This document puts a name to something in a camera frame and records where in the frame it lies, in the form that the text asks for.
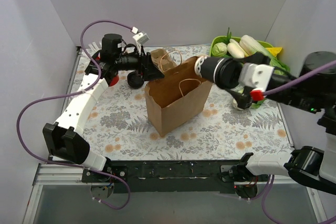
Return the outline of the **brown pulp cup carrier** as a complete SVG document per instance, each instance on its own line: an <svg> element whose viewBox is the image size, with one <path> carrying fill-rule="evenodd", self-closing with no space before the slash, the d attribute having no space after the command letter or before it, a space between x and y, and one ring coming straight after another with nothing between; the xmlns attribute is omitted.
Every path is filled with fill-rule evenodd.
<svg viewBox="0 0 336 224"><path fill-rule="evenodd" d="M159 68L160 71L166 72L173 69L177 64L172 60L168 52L164 49L156 49L150 52L152 61L155 66Z"/></svg>

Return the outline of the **black plastic cup lids stack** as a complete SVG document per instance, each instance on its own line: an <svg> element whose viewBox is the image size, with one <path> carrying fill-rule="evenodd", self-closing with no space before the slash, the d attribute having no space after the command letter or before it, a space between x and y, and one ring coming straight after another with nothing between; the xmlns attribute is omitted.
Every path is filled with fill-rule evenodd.
<svg viewBox="0 0 336 224"><path fill-rule="evenodd" d="M144 80L136 73L129 73L127 76L127 82L130 88L139 89L144 85Z"/></svg>

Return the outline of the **brown paper bag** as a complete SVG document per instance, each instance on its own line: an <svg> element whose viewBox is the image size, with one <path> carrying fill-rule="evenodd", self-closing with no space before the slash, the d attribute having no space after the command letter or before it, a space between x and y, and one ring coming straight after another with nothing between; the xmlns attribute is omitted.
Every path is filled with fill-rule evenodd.
<svg viewBox="0 0 336 224"><path fill-rule="evenodd" d="M197 76L190 57L175 68L163 72L164 78L150 81L144 89L148 120L164 137L200 114L212 83Z"/></svg>

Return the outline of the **black takeout coffee cup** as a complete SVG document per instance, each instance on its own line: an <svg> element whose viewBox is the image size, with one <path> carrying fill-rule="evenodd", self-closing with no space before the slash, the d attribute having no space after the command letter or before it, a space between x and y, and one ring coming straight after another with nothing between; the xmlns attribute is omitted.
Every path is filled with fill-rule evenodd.
<svg viewBox="0 0 336 224"><path fill-rule="evenodd" d="M233 58L198 57L194 65L197 76L216 84L220 89L233 89L243 65Z"/></svg>

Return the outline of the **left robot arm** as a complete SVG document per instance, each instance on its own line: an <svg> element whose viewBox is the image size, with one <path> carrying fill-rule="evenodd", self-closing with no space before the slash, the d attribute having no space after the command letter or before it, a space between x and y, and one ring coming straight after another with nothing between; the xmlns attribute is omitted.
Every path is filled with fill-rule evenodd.
<svg viewBox="0 0 336 224"><path fill-rule="evenodd" d="M112 170L106 165L107 159L91 150L82 137L92 108L106 89L118 82L120 70L130 72L128 84L134 89L142 87L146 81L164 77L153 63L151 54L143 49L143 43L149 40L148 35L138 33L133 38L134 44L123 47L121 35L104 35L102 48L92 56L94 61L85 69L80 94L70 101L54 124L47 123L43 128L50 155L94 169L93 175L100 182L108 181Z"/></svg>

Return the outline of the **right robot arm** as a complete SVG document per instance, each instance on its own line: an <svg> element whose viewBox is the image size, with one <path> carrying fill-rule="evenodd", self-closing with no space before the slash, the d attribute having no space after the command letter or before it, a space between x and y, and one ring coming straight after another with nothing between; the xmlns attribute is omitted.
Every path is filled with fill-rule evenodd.
<svg viewBox="0 0 336 224"><path fill-rule="evenodd" d="M264 71L259 65L248 63L240 75L243 93L231 95L240 109L267 98L296 109L316 114L323 111L317 124L325 128L325 150L304 146L289 156L258 156L245 154L239 163L229 170L235 180L251 180L263 174L289 176L297 183L329 194L335 194L335 53L317 51L310 53L303 63L300 76L289 73L281 76L266 75L268 85L258 88L246 81L252 74L260 76Z"/></svg>

